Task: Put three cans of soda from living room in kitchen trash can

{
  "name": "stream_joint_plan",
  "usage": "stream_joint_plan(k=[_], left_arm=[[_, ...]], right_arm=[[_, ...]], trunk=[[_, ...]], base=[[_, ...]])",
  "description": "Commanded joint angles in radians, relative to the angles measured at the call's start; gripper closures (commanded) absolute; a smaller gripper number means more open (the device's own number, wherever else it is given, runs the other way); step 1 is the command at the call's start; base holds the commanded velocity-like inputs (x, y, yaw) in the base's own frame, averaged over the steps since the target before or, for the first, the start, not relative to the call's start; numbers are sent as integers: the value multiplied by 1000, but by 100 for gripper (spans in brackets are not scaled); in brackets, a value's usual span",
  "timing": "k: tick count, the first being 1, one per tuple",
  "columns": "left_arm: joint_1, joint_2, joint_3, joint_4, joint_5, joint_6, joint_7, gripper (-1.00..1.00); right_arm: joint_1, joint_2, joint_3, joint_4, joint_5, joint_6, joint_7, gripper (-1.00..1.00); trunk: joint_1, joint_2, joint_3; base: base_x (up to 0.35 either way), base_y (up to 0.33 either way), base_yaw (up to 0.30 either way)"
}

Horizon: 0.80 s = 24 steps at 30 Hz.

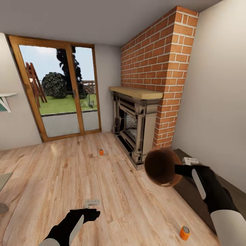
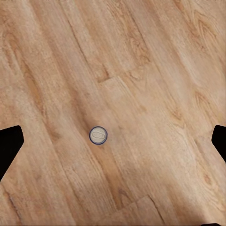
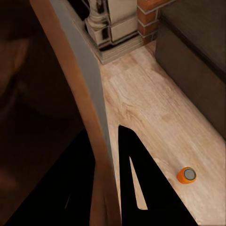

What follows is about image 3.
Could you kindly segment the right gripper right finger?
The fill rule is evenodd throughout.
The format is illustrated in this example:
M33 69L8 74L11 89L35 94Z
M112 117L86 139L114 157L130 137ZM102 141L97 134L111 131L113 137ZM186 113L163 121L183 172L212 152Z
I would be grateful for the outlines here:
M199 226L137 134L118 129L122 226ZM130 159L148 210L137 207Z

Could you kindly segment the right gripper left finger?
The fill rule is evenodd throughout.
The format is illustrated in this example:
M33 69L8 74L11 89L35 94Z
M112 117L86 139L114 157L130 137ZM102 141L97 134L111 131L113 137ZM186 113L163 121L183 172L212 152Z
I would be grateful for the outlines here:
M4 226L89 226L95 162L83 129Z

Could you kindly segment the trash can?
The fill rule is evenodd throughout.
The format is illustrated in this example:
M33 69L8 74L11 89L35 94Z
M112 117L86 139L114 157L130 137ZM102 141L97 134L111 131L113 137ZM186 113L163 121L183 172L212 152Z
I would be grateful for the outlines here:
M122 226L95 54L60 0L0 0L0 226L83 129L96 160L89 226Z

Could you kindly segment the can of soda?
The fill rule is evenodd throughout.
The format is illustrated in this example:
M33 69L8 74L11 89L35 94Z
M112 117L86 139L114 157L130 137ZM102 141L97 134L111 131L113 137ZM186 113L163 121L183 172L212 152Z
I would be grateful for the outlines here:
M193 168L185 167L178 172L177 178L182 184L189 184L196 181L197 174Z

